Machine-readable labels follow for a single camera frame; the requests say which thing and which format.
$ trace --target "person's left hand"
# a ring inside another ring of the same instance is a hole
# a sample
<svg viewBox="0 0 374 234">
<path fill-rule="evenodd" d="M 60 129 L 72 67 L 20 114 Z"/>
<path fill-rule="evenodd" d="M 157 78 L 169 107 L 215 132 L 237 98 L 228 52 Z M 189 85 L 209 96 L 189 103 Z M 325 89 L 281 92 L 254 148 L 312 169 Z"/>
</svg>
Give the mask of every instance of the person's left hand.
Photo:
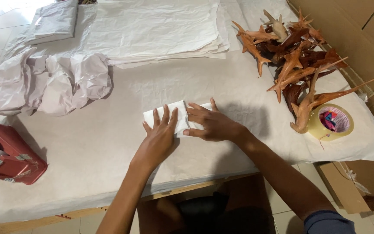
<svg viewBox="0 0 374 234">
<path fill-rule="evenodd" d="M 147 137 L 132 159 L 132 162 L 145 165 L 150 170 L 158 167 L 175 149 L 174 132 L 178 120 L 178 108 L 173 110 L 171 119 L 167 105 L 164 105 L 164 115 L 161 121 L 157 109 L 154 109 L 153 113 L 154 126 L 151 129 L 147 122 L 143 121 Z"/>
</svg>

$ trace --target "person's right hand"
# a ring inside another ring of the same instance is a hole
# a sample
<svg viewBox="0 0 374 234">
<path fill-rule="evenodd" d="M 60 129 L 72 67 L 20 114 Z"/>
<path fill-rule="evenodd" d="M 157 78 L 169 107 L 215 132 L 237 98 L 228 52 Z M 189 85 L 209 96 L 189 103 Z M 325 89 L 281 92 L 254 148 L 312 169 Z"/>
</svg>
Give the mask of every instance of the person's right hand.
<svg viewBox="0 0 374 234">
<path fill-rule="evenodd" d="M 210 99 L 210 102 L 213 111 L 205 109 L 195 103 L 189 103 L 193 108 L 187 108 L 188 120 L 203 125 L 205 129 L 184 130 L 183 134 L 192 137 L 200 137 L 206 141 L 229 140 L 235 143 L 238 136 L 246 130 L 246 127 L 222 114 L 217 108 L 213 98 Z"/>
</svg>

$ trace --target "pile of wooden carvings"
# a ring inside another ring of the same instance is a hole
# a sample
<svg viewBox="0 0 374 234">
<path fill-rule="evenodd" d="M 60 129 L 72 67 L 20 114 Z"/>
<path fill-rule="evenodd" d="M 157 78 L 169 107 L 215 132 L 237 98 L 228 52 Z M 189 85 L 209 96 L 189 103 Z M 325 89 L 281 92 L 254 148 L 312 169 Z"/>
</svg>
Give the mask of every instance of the pile of wooden carvings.
<svg viewBox="0 0 374 234">
<path fill-rule="evenodd" d="M 347 67 L 343 62 L 347 57 L 340 59 L 334 49 L 328 52 L 314 51 L 325 40 L 319 30 L 308 25 L 313 20 L 305 20 L 301 9 L 298 22 L 290 22 L 289 31 L 284 27 L 281 15 L 276 20 L 266 10 L 263 13 L 269 19 L 265 23 L 268 26 L 264 28 L 261 25 L 256 32 L 245 31 L 233 22 L 239 29 L 237 36 L 242 40 L 243 53 L 249 51 L 257 59 L 259 76 L 262 76 L 262 65 L 265 62 L 278 64 L 278 79 L 267 91 L 274 90 L 279 103 L 283 93 L 289 110 L 296 116 L 295 123 L 290 123 L 291 127 L 298 133 L 306 133 L 312 109 L 352 93 L 368 82 L 342 92 L 315 94 L 316 80 L 334 72 L 336 69 L 328 70 L 332 67 Z M 309 93 L 298 104 L 298 97 L 306 88 L 309 88 Z"/>
</svg>

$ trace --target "white paper-covered table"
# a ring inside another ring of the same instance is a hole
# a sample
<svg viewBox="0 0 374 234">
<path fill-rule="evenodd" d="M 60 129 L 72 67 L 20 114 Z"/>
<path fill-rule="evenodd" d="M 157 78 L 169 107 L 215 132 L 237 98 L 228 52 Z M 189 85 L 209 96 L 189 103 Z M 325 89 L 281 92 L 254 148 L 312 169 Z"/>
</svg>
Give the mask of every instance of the white paper-covered table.
<svg viewBox="0 0 374 234">
<path fill-rule="evenodd" d="M 282 12 L 285 22 L 296 19 L 285 1 L 229 1 L 224 5 L 231 18 L 246 29 L 259 27 L 264 8 L 272 15 Z M 256 61 L 249 53 L 229 52 L 225 60 L 190 58 L 125 70 L 111 67 L 110 75 L 110 95 L 83 109 L 61 117 L 42 112 L 10 117 L 14 128 L 47 159 L 49 167 L 31 186 L 0 181 L 0 223 L 110 204 L 145 137 L 143 112 L 179 100 L 203 104 L 215 98 L 223 113 L 246 125 L 291 164 L 374 160 L 374 118 L 355 94 L 332 102 L 352 114 L 354 131 L 324 142 L 323 151 L 311 135 L 290 128 L 294 118 L 286 103 L 278 104 L 275 92 L 266 92 L 273 84 L 271 73 L 265 65 L 262 77 L 257 78 Z M 318 93 L 347 87 L 338 72 L 317 84 Z M 150 178 L 144 195 L 254 171 L 252 162 L 230 142 L 182 138 Z"/>
</svg>

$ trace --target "clear tape roll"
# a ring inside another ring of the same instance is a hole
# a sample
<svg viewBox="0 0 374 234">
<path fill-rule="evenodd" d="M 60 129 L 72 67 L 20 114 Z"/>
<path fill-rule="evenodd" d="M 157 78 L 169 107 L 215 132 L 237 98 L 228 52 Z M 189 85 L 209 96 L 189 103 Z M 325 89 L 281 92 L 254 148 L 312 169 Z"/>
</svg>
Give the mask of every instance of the clear tape roll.
<svg viewBox="0 0 374 234">
<path fill-rule="evenodd" d="M 336 123 L 336 131 L 328 130 L 319 120 L 319 115 L 326 111 L 332 111 L 337 114 L 334 121 Z M 322 104 L 314 109 L 308 120 L 308 132 L 317 139 L 322 141 L 332 141 L 340 137 L 349 135 L 355 128 L 353 118 L 342 107 L 334 104 Z"/>
</svg>

